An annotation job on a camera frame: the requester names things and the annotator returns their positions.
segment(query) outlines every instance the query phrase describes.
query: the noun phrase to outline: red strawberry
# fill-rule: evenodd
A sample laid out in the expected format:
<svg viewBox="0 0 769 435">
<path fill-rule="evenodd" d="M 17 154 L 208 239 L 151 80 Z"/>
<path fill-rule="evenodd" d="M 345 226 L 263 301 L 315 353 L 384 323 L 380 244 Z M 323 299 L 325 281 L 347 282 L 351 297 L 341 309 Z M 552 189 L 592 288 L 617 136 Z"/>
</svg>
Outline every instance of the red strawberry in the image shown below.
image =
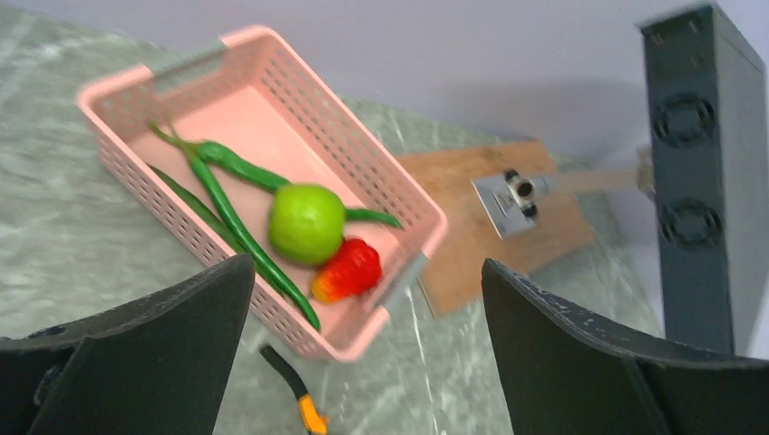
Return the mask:
<svg viewBox="0 0 769 435">
<path fill-rule="evenodd" d="M 312 282 L 318 302 L 330 304 L 374 287 L 382 278 L 379 253 L 360 238 L 347 238 Z"/>
</svg>

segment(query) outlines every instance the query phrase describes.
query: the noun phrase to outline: metal plate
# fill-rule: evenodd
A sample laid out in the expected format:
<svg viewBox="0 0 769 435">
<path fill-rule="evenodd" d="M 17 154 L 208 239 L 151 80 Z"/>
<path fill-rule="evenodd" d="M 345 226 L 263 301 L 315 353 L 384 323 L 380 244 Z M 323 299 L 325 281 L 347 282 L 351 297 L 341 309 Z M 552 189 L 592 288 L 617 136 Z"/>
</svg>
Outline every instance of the metal plate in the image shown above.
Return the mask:
<svg viewBox="0 0 769 435">
<path fill-rule="evenodd" d="M 474 179 L 472 186 L 500 238 L 507 238 L 534 227 L 534 221 L 523 216 L 507 189 L 502 174 Z"/>
</svg>

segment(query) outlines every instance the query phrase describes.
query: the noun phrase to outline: gray marble countertop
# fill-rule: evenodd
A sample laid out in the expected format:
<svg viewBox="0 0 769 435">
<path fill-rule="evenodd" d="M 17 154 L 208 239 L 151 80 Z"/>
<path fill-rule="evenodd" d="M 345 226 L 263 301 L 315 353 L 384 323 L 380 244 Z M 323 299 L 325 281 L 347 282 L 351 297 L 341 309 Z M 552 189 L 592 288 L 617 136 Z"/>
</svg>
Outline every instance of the gray marble countertop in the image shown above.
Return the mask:
<svg viewBox="0 0 769 435">
<path fill-rule="evenodd" d="M 74 104 L 88 81 L 164 53 L 0 6 L 0 335 L 95 314 L 202 269 L 102 168 Z M 369 102 L 346 103 L 394 153 L 496 141 Z M 533 278 L 659 334 L 607 201 L 579 200 L 597 243 Z M 289 389 L 256 353 L 266 340 L 302 373 L 336 435 L 511 433 L 482 304 L 435 321 L 418 289 L 406 295 L 367 354 L 348 365 L 299 361 L 250 316 L 215 433 L 304 433 Z"/>
</svg>

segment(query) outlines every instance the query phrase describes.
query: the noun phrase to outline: white wall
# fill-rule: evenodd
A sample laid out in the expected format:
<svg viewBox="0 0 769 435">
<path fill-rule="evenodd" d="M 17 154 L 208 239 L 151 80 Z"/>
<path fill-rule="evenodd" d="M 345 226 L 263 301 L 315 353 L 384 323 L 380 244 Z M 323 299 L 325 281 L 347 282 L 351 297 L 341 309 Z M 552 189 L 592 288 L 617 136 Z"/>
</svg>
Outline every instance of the white wall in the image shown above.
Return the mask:
<svg viewBox="0 0 769 435">
<path fill-rule="evenodd" d="M 0 0 L 173 48 L 248 24 L 278 30 L 341 94 L 508 137 L 533 136 L 599 167 L 647 141 L 635 23 L 691 0 Z M 769 59 L 769 2 L 722 0 Z M 654 209 L 612 195 L 661 319 Z M 769 358 L 769 303 L 753 354 Z"/>
</svg>

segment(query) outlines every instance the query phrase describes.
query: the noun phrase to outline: yellow handle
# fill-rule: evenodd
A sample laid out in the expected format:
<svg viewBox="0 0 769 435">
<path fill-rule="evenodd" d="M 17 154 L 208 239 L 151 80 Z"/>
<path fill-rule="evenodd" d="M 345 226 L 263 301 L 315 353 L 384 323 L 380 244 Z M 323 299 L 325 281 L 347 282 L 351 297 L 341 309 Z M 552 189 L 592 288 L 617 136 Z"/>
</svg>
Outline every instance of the yellow handle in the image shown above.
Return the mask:
<svg viewBox="0 0 769 435">
<path fill-rule="evenodd" d="M 305 428 L 316 435 L 327 435 L 327 424 L 330 419 L 317 413 L 315 404 L 309 394 L 302 396 L 297 401 L 299 412 L 302 414 L 302 421 Z"/>
</svg>

